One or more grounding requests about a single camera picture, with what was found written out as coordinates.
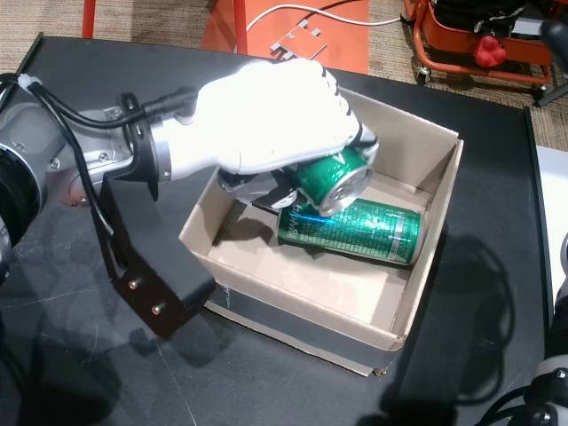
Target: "can top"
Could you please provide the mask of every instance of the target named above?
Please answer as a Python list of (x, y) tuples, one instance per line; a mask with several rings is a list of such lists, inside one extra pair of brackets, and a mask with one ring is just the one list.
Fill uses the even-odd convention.
[(332, 216), (349, 207), (365, 191), (373, 170), (370, 167), (353, 170), (337, 182), (318, 207), (319, 213)]

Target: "carpet floor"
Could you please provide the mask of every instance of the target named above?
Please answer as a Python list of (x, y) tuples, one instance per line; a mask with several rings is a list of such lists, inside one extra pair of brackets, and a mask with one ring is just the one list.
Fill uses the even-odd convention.
[[(199, 47), (214, 0), (98, 0), (95, 37)], [(402, 0), (371, 0), (371, 20), (396, 17)], [(0, 72), (13, 71), (37, 33), (80, 36), (83, 0), (0, 0)], [(369, 74), (415, 83), (418, 69), (410, 28), (402, 23), (369, 31)], [(565, 82), (554, 67), (553, 82)], [(484, 77), (432, 73), (430, 87), (513, 107), (533, 102), (527, 85)], [(531, 106), (537, 144), (568, 151), (568, 97)]]

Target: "white robotic hand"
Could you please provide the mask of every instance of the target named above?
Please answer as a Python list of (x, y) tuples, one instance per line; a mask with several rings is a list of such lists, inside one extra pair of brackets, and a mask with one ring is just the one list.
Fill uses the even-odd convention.
[(335, 78), (306, 59), (248, 63), (199, 91), (189, 124), (171, 118), (163, 130), (171, 179), (212, 165), (254, 175), (335, 154), (354, 141), (370, 147), (374, 157), (376, 142), (339, 94)]

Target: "wheel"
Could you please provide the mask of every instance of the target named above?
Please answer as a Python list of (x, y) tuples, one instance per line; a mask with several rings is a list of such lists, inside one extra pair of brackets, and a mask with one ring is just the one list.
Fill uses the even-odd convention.
[(534, 100), (539, 101), (542, 99), (542, 97), (544, 95), (547, 94), (547, 85), (543, 84), (541, 86), (539, 86), (533, 93), (532, 93), (532, 97), (534, 98)]
[(402, 22), (405, 25), (408, 25), (409, 27), (412, 27), (414, 25), (414, 21), (407, 18), (404, 13), (400, 13), (400, 22)]
[(430, 71), (429, 68), (426, 67), (420, 67), (420, 70), (418, 71), (418, 75), (416, 76), (416, 82), (418, 84), (420, 84), (421, 86), (425, 86), (426, 84), (428, 84), (430, 82), (430, 74), (432, 72)]

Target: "white wire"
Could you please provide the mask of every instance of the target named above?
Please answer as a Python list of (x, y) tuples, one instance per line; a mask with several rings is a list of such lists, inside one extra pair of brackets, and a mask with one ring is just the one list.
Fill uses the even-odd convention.
[(249, 30), (251, 28), (253, 28), (253, 26), (258, 21), (260, 21), (263, 17), (265, 17), (269, 13), (272, 13), (274, 11), (278, 11), (279, 9), (299, 9), (301, 11), (314, 12), (314, 13), (318, 13), (318, 14), (323, 15), (323, 16), (327, 16), (328, 18), (331, 18), (332, 20), (339, 20), (341, 22), (345, 22), (346, 24), (361, 25), (363, 27), (380, 27), (381, 25), (388, 25), (388, 24), (392, 24), (394, 22), (400, 21), (400, 17), (398, 17), (398, 18), (395, 18), (394, 20), (384, 20), (384, 21), (381, 21), (381, 22), (361, 22), (360, 20), (348, 20), (347, 18), (343, 18), (341, 16), (337, 16), (337, 15), (334, 15), (333, 13), (329, 13), (329, 12), (326, 12), (326, 11), (322, 11), (321, 9), (316, 9), (315, 7), (302, 6), (301, 4), (278, 4), (274, 7), (271, 7), (270, 9), (267, 9), (266, 11), (262, 12), (260, 15), (258, 15), (252, 21), (250, 21), (250, 23), (247, 25), (247, 32), (249, 32)]

